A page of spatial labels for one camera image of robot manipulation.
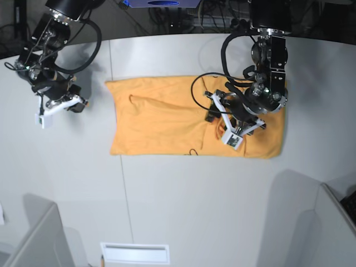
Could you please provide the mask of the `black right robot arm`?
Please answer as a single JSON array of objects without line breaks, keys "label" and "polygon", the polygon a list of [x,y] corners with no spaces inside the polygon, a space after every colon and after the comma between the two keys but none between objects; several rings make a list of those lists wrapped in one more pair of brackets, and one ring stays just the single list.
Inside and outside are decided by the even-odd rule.
[{"label": "black right robot arm", "polygon": [[[75,85],[75,75],[86,69],[100,50],[102,33],[90,16],[102,4],[103,1],[47,1],[49,13],[41,17],[18,59],[14,64],[4,64],[27,81],[38,96],[38,118],[50,117],[61,110],[80,113],[87,106],[88,101],[80,95],[81,88]],[[96,47],[84,64],[66,69],[58,66],[56,59],[75,39],[71,35],[70,22],[89,25],[96,33]]]}]

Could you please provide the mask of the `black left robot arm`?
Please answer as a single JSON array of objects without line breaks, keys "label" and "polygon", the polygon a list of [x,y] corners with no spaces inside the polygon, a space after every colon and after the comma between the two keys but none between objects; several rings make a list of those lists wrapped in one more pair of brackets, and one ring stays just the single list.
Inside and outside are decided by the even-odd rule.
[{"label": "black left robot arm", "polygon": [[[222,44],[220,76],[227,79],[227,92],[204,92],[211,101],[205,120],[222,119],[225,126],[221,140],[234,148],[244,136],[266,128],[261,115],[279,112],[288,101],[285,36],[292,30],[290,1],[249,1],[249,16],[248,21],[239,21]],[[244,69],[242,78],[237,78],[229,74],[226,51],[232,40],[242,36],[253,41],[253,65]]]}]

